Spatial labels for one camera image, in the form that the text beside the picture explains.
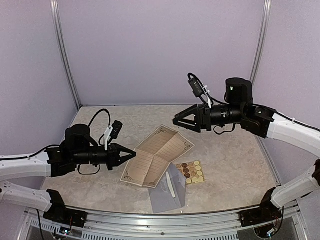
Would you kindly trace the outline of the grey envelope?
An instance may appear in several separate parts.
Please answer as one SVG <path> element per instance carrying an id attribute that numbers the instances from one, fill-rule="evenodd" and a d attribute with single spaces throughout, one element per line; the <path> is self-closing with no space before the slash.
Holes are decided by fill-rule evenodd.
<path id="1" fill-rule="evenodd" d="M 166 172 L 169 172 L 176 198 L 172 198 L 167 185 Z M 186 179 L 174 164 L 170 164 L 156 188 L 148 190 L 152 212 L 160 214 L 181 209 L 186 204 Z"/>

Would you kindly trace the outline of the right aluminium frame post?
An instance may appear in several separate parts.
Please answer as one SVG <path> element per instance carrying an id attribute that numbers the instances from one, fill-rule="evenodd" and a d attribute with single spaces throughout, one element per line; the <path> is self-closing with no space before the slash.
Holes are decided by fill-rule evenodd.
<path id="1" fill-rule="evenodd" d="M 252 84 L 252 89 L 254 89 L 255 83 L 257 82 L 260 63 L 261 63 L 263 52 L 264 52 L 264 45 L 267 38 L 271 9 L 272 9 L 272 0 L 265 0 L 263 2 L 263 11 L 262 11 L 262 18 L 261 18 L 261 24 L 259 29 L 257 46 L 256 46 L 255 55 L 253 59 L 253 65 L 252 65 L 250 76 L 249 76 L 249 81 Z"/>

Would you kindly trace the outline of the brown sticker sheet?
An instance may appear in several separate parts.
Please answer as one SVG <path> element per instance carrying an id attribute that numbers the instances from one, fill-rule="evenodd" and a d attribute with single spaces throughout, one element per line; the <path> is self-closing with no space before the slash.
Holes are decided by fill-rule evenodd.
<path id="1" fill-rule="evenodd" d="M 205 174 L 199 160 L 177 163 L 175 167 L 185 177 L 186 185 L 199 184 L 205 181 Z"/>

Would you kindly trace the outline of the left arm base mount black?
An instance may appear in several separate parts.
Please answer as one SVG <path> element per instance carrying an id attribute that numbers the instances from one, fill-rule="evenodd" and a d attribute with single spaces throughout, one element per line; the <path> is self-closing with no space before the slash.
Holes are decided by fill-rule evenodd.
<path id="1" fill-rule="evenodd" d="M 46 192 L 50 196 L 51 207 L 44 211 L 44 219 L 70 227 L 83 228 L 85 226 L 87 212 L 66 207 L 62 196 L 56 190 L 48 189 Z"/>

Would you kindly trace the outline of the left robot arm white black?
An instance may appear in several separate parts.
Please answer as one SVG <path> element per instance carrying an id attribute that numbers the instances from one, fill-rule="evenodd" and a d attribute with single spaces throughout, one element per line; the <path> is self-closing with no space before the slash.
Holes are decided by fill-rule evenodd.
<path id="1" fill-rule="evenodd" d="M 7 203 L 50 213 L 63 223 L 70 218 L 70 211 L 58 191 L 33 190 L 22 186 L 9 186 L 9 181 L 19 178 L 65 176 L 83 165 L 100 167 L 109 171 L 136 156 L 136 152 L 117 143 L 100 146 L 91 137 L 91 129 L 76 124 L 65 131 L 60 145 L 50 145 L 30 156 L 2 156 L 0 158 L 0 199 Z"/>

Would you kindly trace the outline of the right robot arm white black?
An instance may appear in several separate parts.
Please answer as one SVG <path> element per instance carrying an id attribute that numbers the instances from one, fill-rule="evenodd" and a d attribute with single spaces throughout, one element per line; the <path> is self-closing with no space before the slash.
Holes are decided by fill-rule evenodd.
<path id="1" fill-rule="evenodd" d="M 243 130 L 260 138 L 278 140 L 316 157 L 320 156 L 320 130 L 273 108 L 254 104 L 253 85 L 249 80 L 239 77 L 228 78 L 225 81 L 224 102 L 217 102 L 193 73 L 188 74 L 188 83 L 202 104 L 195 104 L 176 114 L 172 120 L 175 126 L 201 133 L 203 130 L 214 131 L 216 127 L 240 125 Z M 302 175 L 285 185 L 268 190 L 255 216 L 260 222 L 266 222 L 275 214 L 276 209 L 319 188 L 320 161 L 317 160 L 314 166 Z"/>

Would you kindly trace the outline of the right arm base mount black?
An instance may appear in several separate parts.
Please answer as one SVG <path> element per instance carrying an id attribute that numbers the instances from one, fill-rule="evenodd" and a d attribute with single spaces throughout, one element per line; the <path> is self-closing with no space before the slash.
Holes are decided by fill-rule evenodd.
<path id="1" fill-rule="evenodd" d="M 266 192 L 259 207 L 239 212 L 239 218 L 242 227 L 258 225 L 276 220 L 276 218 L 281 219 L 283 217 L 281 208 L 275 206 L 271 202 L 272 193 L 275 189 L 276 188 L 273 187 Z"/>

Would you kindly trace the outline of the front aluminium rail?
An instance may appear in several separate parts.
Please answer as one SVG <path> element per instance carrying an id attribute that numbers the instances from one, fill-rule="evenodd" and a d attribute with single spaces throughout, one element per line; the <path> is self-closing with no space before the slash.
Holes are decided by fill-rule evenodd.
<path id="1" fill-rule="evenodd" d="M 60 234 L 63 224 L 26 209 L 19 240 L 238 240 L 256 239 L 256 226 L 241 225 L 240 209 L 196 214 L 129 214 L 88 210 L 83 227 Z"/>

